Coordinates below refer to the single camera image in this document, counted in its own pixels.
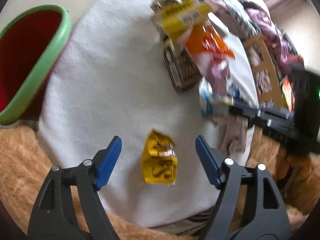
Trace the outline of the pink white snack box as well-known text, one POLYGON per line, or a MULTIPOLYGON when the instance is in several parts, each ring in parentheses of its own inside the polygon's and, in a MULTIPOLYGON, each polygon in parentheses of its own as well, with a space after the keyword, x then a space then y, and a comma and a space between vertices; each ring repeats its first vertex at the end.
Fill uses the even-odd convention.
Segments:
POLYGON ((240 116, 230 116, 227 119, 225 136, 220 147, 224 155, 230 156, 245 151, 247 124, 247 119, 240 116))

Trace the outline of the dark blue snack wrapper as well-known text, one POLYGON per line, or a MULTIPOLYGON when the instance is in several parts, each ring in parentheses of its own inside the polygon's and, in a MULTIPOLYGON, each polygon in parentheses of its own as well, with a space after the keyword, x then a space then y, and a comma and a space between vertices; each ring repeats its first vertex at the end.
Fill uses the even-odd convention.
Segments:
POLYGON ((229 104, 232 101, 243 101, 242 94, 234 83, 228 84, 227 96, 216 94, 210 83, 203 77, 199 84, 199 100, 202 116, 221 122, 221 119, 229 117, 229 104))

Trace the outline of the pink foil wrapper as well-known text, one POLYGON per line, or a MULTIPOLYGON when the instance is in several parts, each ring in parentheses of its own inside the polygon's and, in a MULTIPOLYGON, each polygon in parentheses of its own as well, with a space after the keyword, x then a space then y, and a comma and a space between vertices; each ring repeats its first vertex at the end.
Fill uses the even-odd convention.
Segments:
POLYGON ((199 71, 211 85, 213 93, 227 96, 227 80, 230 78, 229 62, 204 54, 197 64, 199 71))

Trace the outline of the small yellow wrapper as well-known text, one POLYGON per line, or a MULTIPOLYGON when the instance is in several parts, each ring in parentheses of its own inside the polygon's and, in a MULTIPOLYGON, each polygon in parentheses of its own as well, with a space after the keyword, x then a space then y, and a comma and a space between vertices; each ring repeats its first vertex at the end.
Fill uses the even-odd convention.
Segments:
POLYGON ((175 185, 178 165, 175 147, 169 136, 156 130, 150 132, 140 162, 144 183, 175 185))

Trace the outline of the dark brown carton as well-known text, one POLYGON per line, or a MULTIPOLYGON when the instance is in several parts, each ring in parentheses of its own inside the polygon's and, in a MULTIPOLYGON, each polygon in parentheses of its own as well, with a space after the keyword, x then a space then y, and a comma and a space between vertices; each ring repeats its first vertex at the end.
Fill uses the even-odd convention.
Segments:
POLYGON ((201 79, 201 73, 183 44, 174 44, 166 36, 162 42, 162 54, 176 91, 185 92, 201 79))

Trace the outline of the orange snack bag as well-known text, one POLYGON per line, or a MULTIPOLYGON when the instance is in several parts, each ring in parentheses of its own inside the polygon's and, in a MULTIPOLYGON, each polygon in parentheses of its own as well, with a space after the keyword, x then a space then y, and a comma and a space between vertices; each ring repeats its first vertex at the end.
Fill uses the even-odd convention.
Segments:
POLYGON ((193 56, 210 53, 216 59, 235 58, 233 51, 229 49, 211 24, 195 25, 184 45, 193 56))

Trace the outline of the yellow white box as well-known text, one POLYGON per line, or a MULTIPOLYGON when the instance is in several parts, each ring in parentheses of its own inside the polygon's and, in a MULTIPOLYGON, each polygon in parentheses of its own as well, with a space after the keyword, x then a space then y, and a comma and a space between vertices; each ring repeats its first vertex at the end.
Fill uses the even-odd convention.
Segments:
POLYGON ((161 36, 169 37, 173 42, 192 26, 200 24, 212 12, 212 7, 199 0, 182 0, 182 3, 171 4, 155 13, 151 22, 161 36))

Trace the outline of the newspaper ball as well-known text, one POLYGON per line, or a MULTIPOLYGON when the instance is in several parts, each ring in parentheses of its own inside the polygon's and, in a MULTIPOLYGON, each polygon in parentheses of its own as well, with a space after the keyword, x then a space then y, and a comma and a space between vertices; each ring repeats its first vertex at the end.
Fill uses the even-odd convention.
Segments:
POLYGON ((153 0, 151 2, 150 8, 154 13, 157 13, 161 11, 164 7, 177 3, 182 3, 182 0, 153 0))

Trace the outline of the tan fuzzy sleeve right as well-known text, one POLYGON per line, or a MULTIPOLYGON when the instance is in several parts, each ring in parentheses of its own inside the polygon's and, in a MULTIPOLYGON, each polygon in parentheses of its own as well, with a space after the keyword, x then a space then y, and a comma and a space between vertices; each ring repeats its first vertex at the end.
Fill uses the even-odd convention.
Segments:
POLYGON ((291 229, 298 230, 319 200, 319 157, 288 155, 280 143, 255 127, 246 166, 260 163, 279 184, 291 229))

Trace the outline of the purple clothes pile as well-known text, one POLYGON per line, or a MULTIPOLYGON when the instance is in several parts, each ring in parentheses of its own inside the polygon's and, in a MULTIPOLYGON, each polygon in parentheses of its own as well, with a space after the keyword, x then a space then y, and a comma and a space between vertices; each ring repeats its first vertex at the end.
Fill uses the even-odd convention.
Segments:
POLYGON ((294 46, 273 23, 268 11, 248 1, 244 1, 244 9, 251 21, 260 28, 268 51, 275 60, 281 76, 289 75, 292 70, 304 70, 303 58, 295 52, 294 46))

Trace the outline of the white towel mat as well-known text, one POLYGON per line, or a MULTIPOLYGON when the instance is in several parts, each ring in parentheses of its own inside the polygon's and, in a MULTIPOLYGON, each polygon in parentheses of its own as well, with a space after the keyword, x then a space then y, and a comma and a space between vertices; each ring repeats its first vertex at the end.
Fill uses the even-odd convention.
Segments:
POLYGON ((221 127, 203 118, 199 89, 177 93, 151 22, 152 0, 97 0, 79 21, 46 88, 38 140, 54 164, 68 168, 123 146, 103 206, 128 222, 153 228, 214 206, 219 192, 195 151, 204 136, 217 148, 221 127), (143 183, 140 168, 152 130, 168 135, 178 158, 173 186, 143 183))

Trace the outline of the red bucket green rim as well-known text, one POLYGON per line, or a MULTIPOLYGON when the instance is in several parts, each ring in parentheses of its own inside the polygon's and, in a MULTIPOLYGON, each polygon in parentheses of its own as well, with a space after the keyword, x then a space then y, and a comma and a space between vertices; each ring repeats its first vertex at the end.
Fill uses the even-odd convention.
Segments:
POLYGON ((71 34, 69 12, 39 5, 1 31, 1 125, 16 122, 46 84, 71 34))

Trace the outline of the wooden chair frame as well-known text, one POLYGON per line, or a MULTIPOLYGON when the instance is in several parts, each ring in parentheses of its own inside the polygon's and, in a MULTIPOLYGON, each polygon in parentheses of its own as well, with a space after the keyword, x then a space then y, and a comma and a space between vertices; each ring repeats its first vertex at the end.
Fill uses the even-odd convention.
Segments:
POLYGON ((282 92, 275 66, 268 52, 262 34, 253 36, 243 42, 245 49, 258 48, 261 55, 261 62, 254 66, 251 64, 258 101, 269 103, 276 107, 283 107, 282 92))

